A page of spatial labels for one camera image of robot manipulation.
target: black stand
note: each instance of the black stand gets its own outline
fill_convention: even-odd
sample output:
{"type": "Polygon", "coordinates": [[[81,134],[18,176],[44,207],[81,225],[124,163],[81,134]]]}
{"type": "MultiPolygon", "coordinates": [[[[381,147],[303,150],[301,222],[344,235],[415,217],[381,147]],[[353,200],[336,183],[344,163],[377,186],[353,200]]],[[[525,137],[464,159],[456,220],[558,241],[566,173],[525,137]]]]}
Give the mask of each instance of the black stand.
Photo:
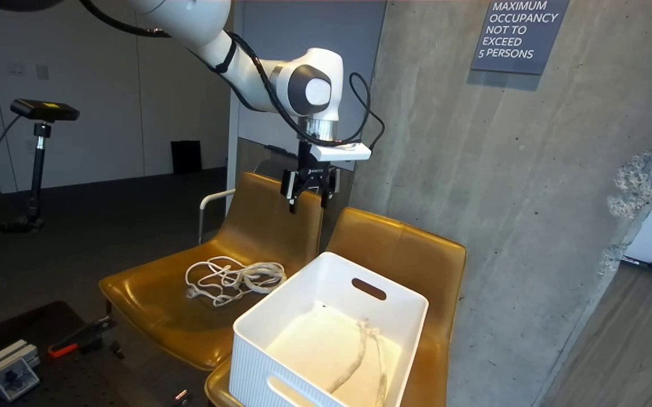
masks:
{"type": "Polygon", "coordinates": [[[46,141],[52,135],[52,124],[49,121],[36,121],[34,124],[34,137],[36,137],[36,150],[34,150],[34,172],[32,172],[32,187],[30,197],[24,204],[24,214],[15,217],[9,223],[0,223],[0,233],[30,233],[38,231],[44,225],[40,217],[40,176],[46,168],[46,141]]]}

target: sign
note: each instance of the sign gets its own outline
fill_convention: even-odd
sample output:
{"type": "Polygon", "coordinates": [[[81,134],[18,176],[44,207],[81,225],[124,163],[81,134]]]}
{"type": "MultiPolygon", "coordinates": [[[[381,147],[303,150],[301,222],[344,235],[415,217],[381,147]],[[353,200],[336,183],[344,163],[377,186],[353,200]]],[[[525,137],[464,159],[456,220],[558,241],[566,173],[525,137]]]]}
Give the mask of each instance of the sign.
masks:
{"type": "Polygon", "coordinates": [[[473,69],[543,73],[568,0],[491,0],[473,69]]]}

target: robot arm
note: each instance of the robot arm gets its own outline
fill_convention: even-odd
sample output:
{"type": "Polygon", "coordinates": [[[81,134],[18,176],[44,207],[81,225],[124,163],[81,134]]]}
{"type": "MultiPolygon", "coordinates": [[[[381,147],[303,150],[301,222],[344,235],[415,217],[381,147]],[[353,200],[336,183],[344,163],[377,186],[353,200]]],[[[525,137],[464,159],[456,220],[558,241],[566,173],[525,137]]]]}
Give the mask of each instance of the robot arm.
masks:
{"type": "Polygon", "coordinates": [[[278,110],[298,135],[298,169],[283,173],[280,193],[290,204],[301,189],[326,199],[337,189],[336,161],[367,161],[363,142],[336,141],[344,89],[343,57],[311,47],[294,60],[259,58],[249,44],[227,34],[232,0],[129,0],[158,29],[185,44],[216,74],[227,78],[241,101],[254,110],[278,110]]]}

